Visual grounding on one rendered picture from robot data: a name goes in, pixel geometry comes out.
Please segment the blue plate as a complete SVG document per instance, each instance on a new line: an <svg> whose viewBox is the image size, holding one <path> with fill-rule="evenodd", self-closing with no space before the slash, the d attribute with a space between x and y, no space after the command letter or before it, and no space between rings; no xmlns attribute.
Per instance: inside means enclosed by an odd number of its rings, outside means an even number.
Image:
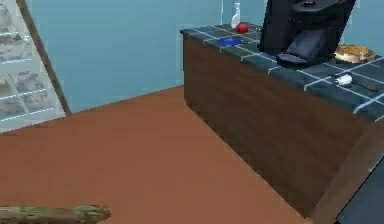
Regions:
<svg viewBox="0 0 384 224"><path fill-rule="evenodd" d="M236 46L236 45L239 45L239 44L244 44L245 41L242 40L242 39L239 39L239 38L220 38L218 40L218 44L220 46Z"/></svg>

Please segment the black coffee machine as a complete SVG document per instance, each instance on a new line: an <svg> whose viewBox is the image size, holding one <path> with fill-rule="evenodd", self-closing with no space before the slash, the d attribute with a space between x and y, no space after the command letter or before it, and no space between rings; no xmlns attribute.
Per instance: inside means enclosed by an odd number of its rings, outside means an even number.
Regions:
<svg viewBox="0 0 384 224"><path fill-rule="evenodd" d="M268 0L258 49L283 67L310 67L335 55L356 0Z"/></svg>

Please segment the green brown mottled log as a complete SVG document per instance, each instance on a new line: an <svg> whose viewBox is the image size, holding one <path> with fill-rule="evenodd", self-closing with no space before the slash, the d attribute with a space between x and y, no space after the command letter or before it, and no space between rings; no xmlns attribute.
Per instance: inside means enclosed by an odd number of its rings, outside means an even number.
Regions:
<svg viewBox="0 0 384 224"><path fill-rule="evenodd" d="M111 217L102 205L73 208L0 205L0 224L98 224Z"/></svg>

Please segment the brown tiled kitchen counter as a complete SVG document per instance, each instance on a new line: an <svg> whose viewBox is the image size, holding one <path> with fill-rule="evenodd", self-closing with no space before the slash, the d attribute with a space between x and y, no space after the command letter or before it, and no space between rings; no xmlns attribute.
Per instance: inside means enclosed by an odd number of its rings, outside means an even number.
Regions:
<svg viewBox="0 0 384 224"><path fill-rule="evenodd" d="M384 57L291 70L257 50L260 33L223 47L229 25L182 30L185 102L302 216L335 224L384 154ZM345 73L379 91L330 78Z"/></svg>

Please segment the brown bread loaf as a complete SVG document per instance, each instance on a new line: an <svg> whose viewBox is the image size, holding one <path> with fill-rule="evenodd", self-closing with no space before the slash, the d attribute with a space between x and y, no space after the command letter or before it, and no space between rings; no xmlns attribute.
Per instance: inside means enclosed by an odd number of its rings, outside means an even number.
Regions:
<svg viewBox="0 0 384 224"><path fill-rule="evenodd" d="M348 63L366 63L375 57L375 52L360 45L339 45L335 51L336 59Z"/></svg>

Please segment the white spray bottle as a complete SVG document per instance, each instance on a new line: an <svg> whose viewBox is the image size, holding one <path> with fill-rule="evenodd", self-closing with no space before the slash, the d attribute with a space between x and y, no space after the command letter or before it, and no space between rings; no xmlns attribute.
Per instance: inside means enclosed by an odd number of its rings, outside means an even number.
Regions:
<svg viewBox="0 0 384 224"><path fill-rule="evenodd" d="M232 20L231 20L231 27L232 28L236 28L237 25L240 23L240 20L241 20L241 16L240 16L240 3L236 2L235 3L235 13L232 16Z"/></svg>

